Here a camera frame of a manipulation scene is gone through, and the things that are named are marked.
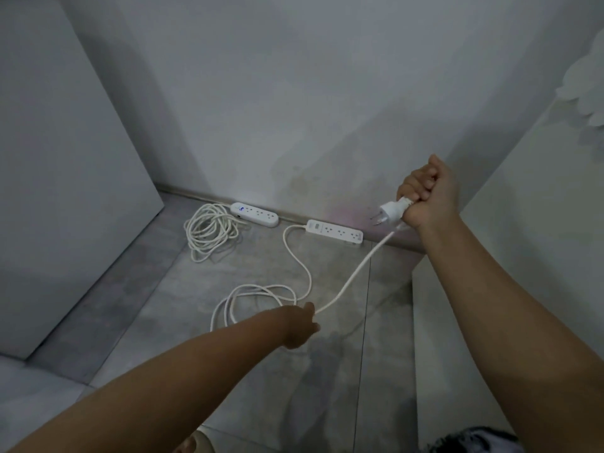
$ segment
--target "extension cord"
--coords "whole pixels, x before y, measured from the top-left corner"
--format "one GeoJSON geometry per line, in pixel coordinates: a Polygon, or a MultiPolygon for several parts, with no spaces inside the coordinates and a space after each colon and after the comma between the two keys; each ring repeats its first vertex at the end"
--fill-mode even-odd
{"type": "Polygon", "coordinates": [[[255,206],[241,204],[236,202],[231,205],[231,213],[241,219],[246,219],[261,226],[277,227],[279,225],[279,216],[275,213],[255,206]]]}
{"type": "MultiPolygon", "coordinates": [[[[390,220],[394,220],[398,218],[400,220],[403,216],[405,210],[413,204],[411,200],[405,199],[400,200],[397,203],[396,211],[389,210],[389,218],[390,220]]],[[[238,211],[238,217],[244,217],[244,214],[241,214],[241,211],[246,212],[246,216],[251,216],[253,219],[258,220],[268,220],[274,219],[272,217],[263,217],[260,211],[265,213],[265,210],[261,210],[259,208],[248,206],[248,209],[245,209],[244,204],[236,203],[231,206],[231,209],[235,209],[238,211]]],[[[237,238],[239,235],[237,224],[245,224],[244,221],[240,221],[234,216],[230,215],[226,212],[226,207],[224,205],[219,204],[205,204],[200,207],[199,210],[195,212],[193,217],[187,220],[184,224],[184,228],[187,232],[187,240],[189,248],[191,248],[191,259],[194,262],[201,262],[209,258],[212,253],[225,244],[227,241],[237,238]],[[201,259],[197,259],[195,254],[202,254],[201,259]]],[[[404,224],[401,222],[397,229],[402,228],[404,224]]],[[[285,249],[289,252],[290,256],[294,258],[294,260],[305,270],[306,275],[308,276],[308,289],[305,294],[301,297],[297,297],[295,291],[285,284],[270,284],[268,286],[260,286],[258,284],[241,284],[237,286],[235,289],[231,291],[231,293],[223,298],[214,308],[212,312],[212,317],[210,320],[210,331],[214,330],[214,323],[218,311],[221,306],[224,305],[223,314],[224,314],[224,324],[225,326],[229,326],[229,318],[231,319],[231,323],[237,323],[234,315],[234,305],[235,300],[239,297],[247,297],[247,296],[256,296],[261,295],[265,297],[272,297],[275,299],[279,306],[283,306],[283,301],[291,302],[293,305],[297,305],[299,301],[304,300],[312,290],[312,275],[310,274],[310,270],[308,267],[304,265],[304,263],[298,259],[295,254],[290,249],[286,237],[291,229],[305,229],[308,233],[311,234],[319,234],[323,236],[328,236],[330,238],[337,238],[339,240],[350,241],[351,243],[361,243],[362,242],[362,232],[357,231],[355,229],[350,229],[342,226],[331,225],[328,223],[323,223],[321,221],[309,220],[306,226],[303,225],[291,225],[285,230],[283,230],[283,245],[285,245],[285,249]],[[283,297],[281,295],[275,294],[272,289],[281,288],[288,290],[291,292],[291,297],[283,297]]],[[[334,297],[331,301],[329,301],[326,305],[322,306],[318,310],[315,311],[315,314],[321,313],[322,311],[329,308],[331,305],[335,304],[340,297],[344,294],[346,289],[350,286],[352,281],[359,274],[361,269],[365,266],[365,264],[373,257],[377,250],[379,250],[384,244],[386,244],[389,239],[395,234],[396,231],[390,232],[386,235],[375,247],[367,253],[358,267],[352,272],[351,276],[344,283],[342,289],[338,292],[336,297],[334,297]]]]}

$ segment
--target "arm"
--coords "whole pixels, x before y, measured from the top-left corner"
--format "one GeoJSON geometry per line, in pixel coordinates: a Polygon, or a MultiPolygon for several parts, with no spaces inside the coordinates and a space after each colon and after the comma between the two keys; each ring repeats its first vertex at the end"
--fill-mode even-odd
{"type": "Polygon", "coordinates": [[[171,452],[271,351],[318,329],[314,306],[285,306],[195,337],[113,380],[11,452],[171,452]]]}
{"type": "Polygon", "coordinates": [[[422,199],[404,220],[418,230],[472,358],[524,446],[602,450],[603,361],[465,226],[457,183],[440,159],[405,179],[402,195],[422,199]]]}

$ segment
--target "electrical socket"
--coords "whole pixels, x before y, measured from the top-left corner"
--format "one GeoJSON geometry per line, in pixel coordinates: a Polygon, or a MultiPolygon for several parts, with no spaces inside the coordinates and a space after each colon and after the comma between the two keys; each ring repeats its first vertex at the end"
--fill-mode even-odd
{"type": "Polygon", "coordinates": [[[279,216],[275,213],[255,206],[241,204],[236,202],[231,205],[231,213],[236,217],[252,221],[266,227],[277,227],[279,225],[279,216]]]}
{"type": "Polygon", "coordinates": [[[324,237],[337,238],[348,243],[360,244],[363,242],[363,232],[349,227],[336,226],[328,222],[309,219],[306,223],[306,231],[309,234],[321,235],[324,237]]]}

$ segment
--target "paper flower decoration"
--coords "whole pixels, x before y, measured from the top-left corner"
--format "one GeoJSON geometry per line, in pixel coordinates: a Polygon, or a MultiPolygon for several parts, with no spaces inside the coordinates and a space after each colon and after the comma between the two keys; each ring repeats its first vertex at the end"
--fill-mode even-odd
{"type": "Polygon", "coordinates": [[[562,100],[578,98],[578,112],[591,115],[588,125],[604,126],[604,30],[596,35],[590,53],[568,69],[556,94],[562,100]]]}

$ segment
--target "floor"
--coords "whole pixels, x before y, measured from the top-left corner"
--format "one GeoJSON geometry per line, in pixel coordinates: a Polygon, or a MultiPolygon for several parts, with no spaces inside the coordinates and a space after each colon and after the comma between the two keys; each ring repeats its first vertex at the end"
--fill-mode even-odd
{"type": "MultiPolygon", "coordinates": [[[[202,203],[170,194],[162,199],[162,212],[27,362],[0,356],[1,451],[95,388],[207,332],[214,306],[234,286],[306,289],[281,240],[287,224],[254,225],[230,251],[194,264],[182,223],[202,203]]],[[[309,299],[317,306],[373,246],[298,230],[288,242],[313,273],[309,299]]],[[[202,427],[216,451],[415,450],[411,270],[420,257],[384,247],[317,317],[320,333],[254,368],[202,427]]],[[[238,316],[265,308],[266,300],[242,302],[238,316]]]]}

